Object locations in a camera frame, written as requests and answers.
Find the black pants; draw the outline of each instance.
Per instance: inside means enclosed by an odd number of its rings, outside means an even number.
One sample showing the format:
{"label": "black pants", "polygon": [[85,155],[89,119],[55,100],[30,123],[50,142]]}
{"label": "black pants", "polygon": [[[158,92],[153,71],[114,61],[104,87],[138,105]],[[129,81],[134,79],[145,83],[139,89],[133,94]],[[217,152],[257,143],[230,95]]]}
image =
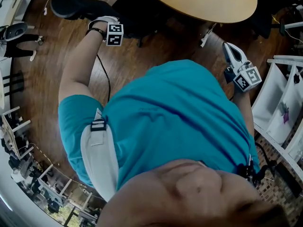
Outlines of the black pants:
{"label": "black pants", "polygon": [[17,44],[25,41],[36,41],[38,40],[39,35],[22,35],[20,38],[7,41],[6,44],[6,52],[4,57],[24,57],[24,56],[32,56],[34,54],[33,51],[21,50],[17,48]]}

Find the wooden floor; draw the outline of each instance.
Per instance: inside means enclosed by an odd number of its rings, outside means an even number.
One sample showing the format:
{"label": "wooden floor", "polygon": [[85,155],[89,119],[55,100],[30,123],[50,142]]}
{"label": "wooden floor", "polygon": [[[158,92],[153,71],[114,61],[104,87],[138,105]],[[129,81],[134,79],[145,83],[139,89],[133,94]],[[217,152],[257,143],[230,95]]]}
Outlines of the wooden floor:
{"label": "wooden floor", "polygon": [[[113,4],[116,0],[104,0]],[[48,14],[43,16],[46,0],[33,0],[25,21],[35,25],[29,33],[45,37],[45,43],[23,44],[21,48],[37,49],[33,62],[29,58],[14,60],[13,71],[22,70],[25,76],[25,90],[12,98],[13,106],[21,106],[25,120],[32,121],[30,140],[69,177],[77,180],[64,152],[58,126],[58,90],[64,65],[73,48],[83,38],[88,22],[68,21],[56,17],[48,4]],[[112,95],[131,80],[143,76],[146,71],[167,61],[191,59],[208,68],[219,80],[228,97],[233,94],[233,85],[226,85],[223,71],[226,67],[222,52],[223,41],[239,46],[247,57],[259,68],[262,78],[268,72],[266,59],[275,54],[288,54],[290,41],[273,30],[270,38],[253,40],[252,31],[246,23],[217,25],[205,48],[198,46],[208,24],[186,16],[172,18],[157,34],[144,39],[143,48],[137,48],[136,40],[125,39],[122,47],[101,46],[99,55],[112,84]],[[107,79],[101,66],[96,62],[90,81],[90,90],[103,105],[107,98]],[[251,91],[254,99],[258,93]],[[46,160],[38,150],[38,160]]]}

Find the black wristband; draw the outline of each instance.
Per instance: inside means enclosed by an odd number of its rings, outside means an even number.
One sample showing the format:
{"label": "black wristband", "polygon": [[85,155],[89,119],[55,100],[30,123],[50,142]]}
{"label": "black wristband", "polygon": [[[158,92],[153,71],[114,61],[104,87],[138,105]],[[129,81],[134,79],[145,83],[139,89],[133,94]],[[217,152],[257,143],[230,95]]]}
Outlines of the black wristband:
{"label": "black wristband", "polygon": [[88,31],[86,31],[85,35],[87,35],[92,30],[98,31],[102,35],[103,41],[106,41],[106,37],[107,37],[106,33],[103,30],[98,29],[98,28],[90,28]]}

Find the sneaker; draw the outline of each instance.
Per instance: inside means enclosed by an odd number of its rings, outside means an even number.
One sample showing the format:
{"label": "sneaker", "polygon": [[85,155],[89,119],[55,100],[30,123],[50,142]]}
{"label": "sneaker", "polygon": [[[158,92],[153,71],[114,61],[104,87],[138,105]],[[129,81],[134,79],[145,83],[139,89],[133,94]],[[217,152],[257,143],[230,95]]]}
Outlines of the sneaker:
{"label": "sneaker", "polygon": [[36,54],[37,54],[37,51],[34,51],[33,55],[29,58],[29,61],[33,61]]}
{"label": "sneaker", "polygon": [[44,38],[42,35],[40,35],[39,38],[35,40],[35,42],[40,42],[40,41],[44,42]]}

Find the strap buckle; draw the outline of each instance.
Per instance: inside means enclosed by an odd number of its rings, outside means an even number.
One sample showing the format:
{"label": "strap buckle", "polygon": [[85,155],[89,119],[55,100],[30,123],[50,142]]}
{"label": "strap buckle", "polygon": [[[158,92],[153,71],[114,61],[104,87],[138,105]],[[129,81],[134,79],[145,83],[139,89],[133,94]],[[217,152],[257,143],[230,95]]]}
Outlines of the strap buckle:
{"label": "strap buckle", "polygon": [[102,119],[97,119],[90,124],[90,131],[106,131],[106,122]]}

